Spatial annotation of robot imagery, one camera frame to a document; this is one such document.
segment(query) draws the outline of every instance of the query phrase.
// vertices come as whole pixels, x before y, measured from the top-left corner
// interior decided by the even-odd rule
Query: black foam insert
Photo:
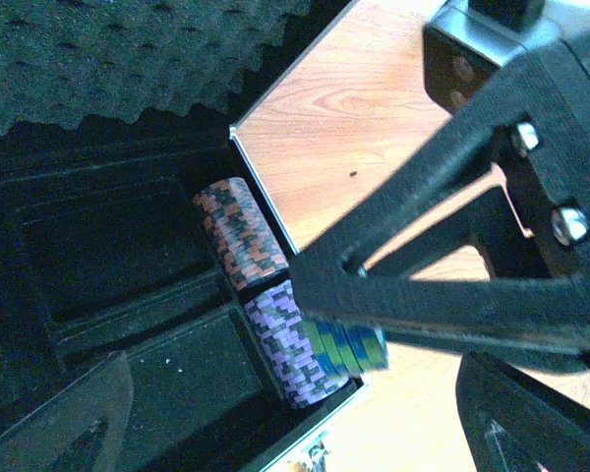
[[[311,0],[2,0],[0,136],[17,121],[75,129],[146,108],[228,114]]]
[[[207,264],[181,185],[115,189],[36,207],[23,232],[50,310],[60,319],[124,302]]]

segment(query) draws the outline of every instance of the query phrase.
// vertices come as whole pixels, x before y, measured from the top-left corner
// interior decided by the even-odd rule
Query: black mechanical arm
[[[425,86],[453,117],[291,264],[306,317],[464,354],[457,407],[481,472],[590,471],[590,410],[506,363],[590,369],[590,11],[567,3],[549,18],[544,1],[447,2],[424,28]],[[494,165],[506,189],[366,264]],[[410,279],[464,245],[489,281]]]

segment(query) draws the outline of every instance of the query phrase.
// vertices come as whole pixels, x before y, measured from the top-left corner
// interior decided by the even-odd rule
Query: green poker chip
[[[361,339],[361,333],[358,330],[358,327],[345,326],[345,333],[347,334],[347,340],[350,342],[350,346],[352,346],[354,357],[356,357],[356,361],[361,366],[361,369],[365,372],[372,371],[374,366],[367,355],[367,350],[363,345],[363,340]]]
[[[315,353],[317,362],[319,362],[319,366],[328,377],[340,378],[341,375],[335,370],[334,366],[332,365],[332,361],[325,351],[324,342],[322,341],[322,337],[319,333],[319,330],[317,329],[317,323],[304,320],[304,330],[311,341],[311,346],[313,347],[313,352]]]
[[[347,368],[350,377],[358,377],[363,374],[364,371],[354,356],[352,346],[347,339],[347,334],[345,333],[343,325],[331,324],[330,331],[332,332],[334,343],[336,344],[336,348],[338,349],[341,359],[343,359],[343,364]]]
[[[317,322],[317,329],[322,342],[324,343],[324,350],[327,353],[332,366],[340,376],[349,376],[350,373],[343,362],[343,358],[338,352],[330,327],[330,323]]]
[[[384,332],[377,328],[357,326],[363,346],[367,351],[367,357],[374,369],[387,369],[389,367],[389,356],[386,350]]]

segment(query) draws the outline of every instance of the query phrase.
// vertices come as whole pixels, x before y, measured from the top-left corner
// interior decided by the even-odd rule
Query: purple poker chip
[[[321,401],[347,383],[346,377],[330,379],[320,367],[290,280],[247,303],[245,312],[292,408]]]

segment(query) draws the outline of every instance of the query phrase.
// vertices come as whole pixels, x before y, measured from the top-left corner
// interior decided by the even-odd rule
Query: poker chip case
[[[239,290],[193,205],[242,178],[294,255],[232,131],[349,4],[0,2],[1,447],[70,388],[104,391],[117,351],[118,471],[266,469],[363,387],[291,408],[244,309],[288,269]],[[48,470],[92,470],[106,421]]]

